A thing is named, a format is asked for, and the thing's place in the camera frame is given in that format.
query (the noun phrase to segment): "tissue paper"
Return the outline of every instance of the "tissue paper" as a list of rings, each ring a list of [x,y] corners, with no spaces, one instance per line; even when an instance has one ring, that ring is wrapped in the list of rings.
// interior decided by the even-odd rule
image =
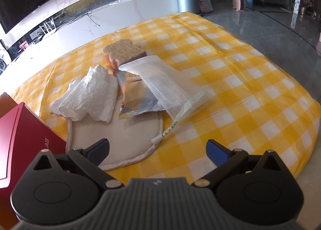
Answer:
[[[69,84],[67,92],[52,104],[50,112],[72,121],[80,121],[89,113],[95,121],[108,123],[117,91],[117,78],[100,65],[90,67],[82,80],[76,79]]]

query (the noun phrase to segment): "sponge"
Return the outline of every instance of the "sponge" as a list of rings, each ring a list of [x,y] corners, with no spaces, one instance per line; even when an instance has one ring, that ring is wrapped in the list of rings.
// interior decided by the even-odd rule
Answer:
[[[130,39],[120,39],[111,45],[106,45],[103,54],[114,70],[118,70],[122,64],[147,56],[146,51],[139,45],[133,44]]]

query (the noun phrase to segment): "red box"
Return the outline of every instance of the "red box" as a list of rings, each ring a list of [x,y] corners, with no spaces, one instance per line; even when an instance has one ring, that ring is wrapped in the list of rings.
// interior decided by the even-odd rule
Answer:
[[[66,142],[20,103],[0,118],[0,198],[11,192],[30,162],[44,148],[65,153]]]

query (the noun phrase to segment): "yellow checkered tablecloth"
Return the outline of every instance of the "yellow checkered tablecloth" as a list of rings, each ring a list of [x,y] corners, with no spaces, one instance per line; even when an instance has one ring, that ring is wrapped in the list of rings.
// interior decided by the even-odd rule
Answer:
[[[124,183],[131,177],[186,177],[192,182],[214,168],[205,154],[209,139],[252,154],[274,149],[294,176],[302,170],[317,139],[320,105],[259,51],[191,13],[140,23],[83,45],[23,83],[13,98],[25,102],[66,139],[66,120],[49,114],[52,102],[89,67],[105,65],[104,46],[120,38],[158,55],[214,97],[206,109],[164,138],[150,157],[109,171],[113,177]],[[167,127],[171,119],[163,116]]]

